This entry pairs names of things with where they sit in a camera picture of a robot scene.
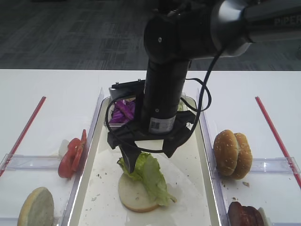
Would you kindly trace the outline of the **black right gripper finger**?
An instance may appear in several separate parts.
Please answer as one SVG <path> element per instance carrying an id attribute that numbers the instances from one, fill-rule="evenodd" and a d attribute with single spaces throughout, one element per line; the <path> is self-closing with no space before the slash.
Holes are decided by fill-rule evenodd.
<path id="1" fill-rule="evenodd" d="M 183 145 L 190 137 L 189 131 L 178 131 L 175 135 L 164 139 L 162 151 L 168 157 L 171 158 L 178 147 Z"/>

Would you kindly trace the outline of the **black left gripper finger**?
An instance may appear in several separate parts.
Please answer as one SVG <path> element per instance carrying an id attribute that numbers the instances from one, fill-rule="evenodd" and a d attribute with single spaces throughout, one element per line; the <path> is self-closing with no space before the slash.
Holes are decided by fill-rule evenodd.
<path id="1" fill-rule="evenodd" d="M 129 173 L 133 173 L 135 164 L 141 151 L 134 141 L 126 141 L 125 144 L 120 144 L 119 148 L 125 162 L 126 169 Z"/>

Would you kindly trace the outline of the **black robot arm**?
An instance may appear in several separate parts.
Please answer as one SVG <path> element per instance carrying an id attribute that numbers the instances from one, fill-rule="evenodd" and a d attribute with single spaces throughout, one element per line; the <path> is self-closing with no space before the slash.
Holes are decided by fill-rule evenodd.
<path id="1" fill-rule="evenodd" d="M 144 30 L 149 57 L 145 80 L 118 83 L 110 89 L 113 102 L 135 98 L 133 119 L 111 129 L 108 143 L 119 147 L 129 172 L 143 152 L 136 141 L 162 140 L 167 157 L 183 145 L 196 126 L 198 109 L 178 111 L 182 89 L 192 60 L 211 58 L 210 73 L 220 57 L 243 54 L 250 44 L 301 36 L 301 3 L 298 0 L 221 0 L 214 5 L 170 16 L 156 16 Z"/>

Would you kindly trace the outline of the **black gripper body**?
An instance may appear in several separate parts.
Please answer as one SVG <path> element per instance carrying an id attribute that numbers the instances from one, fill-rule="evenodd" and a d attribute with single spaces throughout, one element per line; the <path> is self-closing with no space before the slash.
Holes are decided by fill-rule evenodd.
<path id="1" fill-rule="evenodd" d="M 117 129 L 112 129 L 107 123 L 108 143 L 112 149 L 126 141 L 163 140 L 175 135 L 178 131 L 189 131 L 190 136 L 193 130 L 187 128 L 186 124 L 195 124 L 196 115 L 192 111 L 178 111 L 175 116 L 173 129 L 168 133 L 154 134 L 146 129 L 142 123 L 143 101 L 136 97 L 134 119 L 125 123 Z"/>

